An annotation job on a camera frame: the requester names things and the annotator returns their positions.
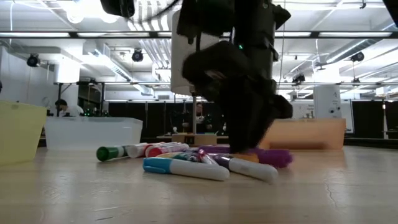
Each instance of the camera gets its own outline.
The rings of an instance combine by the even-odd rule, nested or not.
[[[31,54],[26,61],[27,66],[37,68],[40,66],[40,59],[38,54]]]
[[[141,62],[144,59],[142,49],[134,49],[131,59],[133,62]]]

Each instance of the plastic storage container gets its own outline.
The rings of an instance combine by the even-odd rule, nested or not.
[[[101,146],[138,144],[142,121],[134,118],[53,118],[45,125],[49,150],[96,151]]]
[[[45,118],[43,107],[0,101],[0,165],[35,157]]]

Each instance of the blue marker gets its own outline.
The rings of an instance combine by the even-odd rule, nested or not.
[[[145,158],[142,168],[146,172],[157,174],[177,174],[210,180],[226,180],[229,178],[229,170],[225,167],[179,159],[161,157]]]

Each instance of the cardboard box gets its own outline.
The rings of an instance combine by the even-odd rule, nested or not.
[[[259,143],[261,149],[342,149],[345,119],[277,119]]]
[[[217,135],[215,134],[173,134],[173,142],[183,142],[190,146],[209,146],[217,145]]]

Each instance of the table surface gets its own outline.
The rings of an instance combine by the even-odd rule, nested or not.
[[[0,167],[1,223],[396,223],[398,151],[294,151],[270,185],[144,173],[140,159],[39,149]]]

